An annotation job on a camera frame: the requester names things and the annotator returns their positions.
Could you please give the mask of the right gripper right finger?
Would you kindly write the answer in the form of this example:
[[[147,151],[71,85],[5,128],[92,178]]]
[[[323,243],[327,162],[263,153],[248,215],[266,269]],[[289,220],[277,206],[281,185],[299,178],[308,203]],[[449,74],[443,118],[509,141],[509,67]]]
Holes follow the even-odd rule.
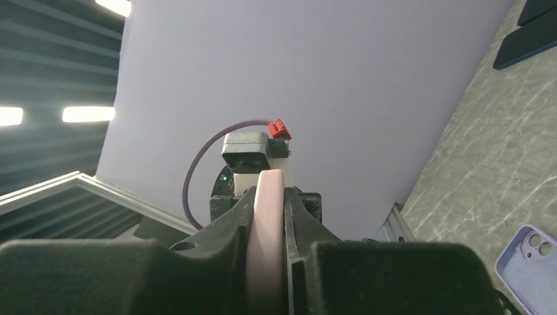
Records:
[[[290,314],[506,314],[479,257],[457,243],[343,241],[284,192]]]

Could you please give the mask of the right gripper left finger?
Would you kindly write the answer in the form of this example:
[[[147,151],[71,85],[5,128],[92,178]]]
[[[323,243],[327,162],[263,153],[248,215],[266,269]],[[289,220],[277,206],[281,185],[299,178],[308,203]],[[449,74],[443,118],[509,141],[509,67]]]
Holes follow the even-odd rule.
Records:
[[[154,240],[14,240],[1,246],[2,314],[246,314],[256,191],[165,247]]]

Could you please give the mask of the black phone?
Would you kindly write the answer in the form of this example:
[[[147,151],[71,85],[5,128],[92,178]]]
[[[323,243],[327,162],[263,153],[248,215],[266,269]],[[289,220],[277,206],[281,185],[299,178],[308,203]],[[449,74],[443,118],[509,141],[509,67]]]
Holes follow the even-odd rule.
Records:
[[[527,0],[518,18],[517,25],[523,26],[554,8],[556,8],[556,0]]]

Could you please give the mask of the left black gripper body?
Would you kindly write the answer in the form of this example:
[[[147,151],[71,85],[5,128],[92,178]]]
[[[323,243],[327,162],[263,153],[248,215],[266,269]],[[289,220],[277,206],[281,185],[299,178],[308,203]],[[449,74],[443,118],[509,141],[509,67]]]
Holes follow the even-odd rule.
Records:
[[[321,195],[317,192],[303,192],[296,186],[294,189],[300,196],[307,211],[320,223],[322,223],[323,216]],[[224,192],[220,195],[213,192],[210,198],[210,222],[213,222],[220,216],[224,215],[238,202],[238,200],[239,198],[234,197],[233,192]]]

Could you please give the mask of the blue phone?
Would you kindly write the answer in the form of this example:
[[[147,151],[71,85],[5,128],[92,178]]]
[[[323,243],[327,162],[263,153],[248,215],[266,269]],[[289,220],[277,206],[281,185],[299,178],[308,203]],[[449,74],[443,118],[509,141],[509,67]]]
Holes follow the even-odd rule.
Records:
[[[502,70],[556,46],[556,11],[552,10],[508,34],[493,69]]]

